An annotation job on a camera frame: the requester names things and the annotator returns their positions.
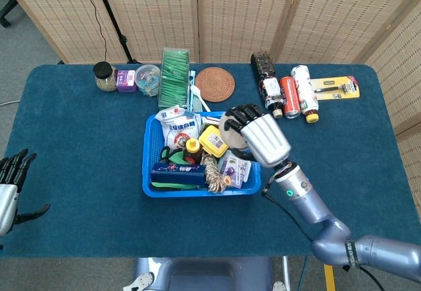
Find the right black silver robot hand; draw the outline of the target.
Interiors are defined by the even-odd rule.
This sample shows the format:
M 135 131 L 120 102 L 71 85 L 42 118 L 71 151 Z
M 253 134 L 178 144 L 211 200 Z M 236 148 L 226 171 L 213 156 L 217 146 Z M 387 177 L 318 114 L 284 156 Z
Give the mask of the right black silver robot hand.
M 240 159 L 274 168 L 289 157 L 291 146 L 277 122 L 255 104 L 227 110 L 221 116 L 218 129 L 222 141 Z

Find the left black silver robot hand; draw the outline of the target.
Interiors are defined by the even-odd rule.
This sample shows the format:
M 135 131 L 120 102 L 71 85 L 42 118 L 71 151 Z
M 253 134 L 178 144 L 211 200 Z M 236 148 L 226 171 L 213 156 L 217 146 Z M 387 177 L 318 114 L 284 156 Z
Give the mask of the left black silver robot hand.
M 14 225 L 42 217 L 50 209 L 46 203 L 37 211 L 18 213 L 18 201 L 28 170 L 37 154 L 28 155 L 28 149 L 1 159 L 1 237 L 6 236 Z

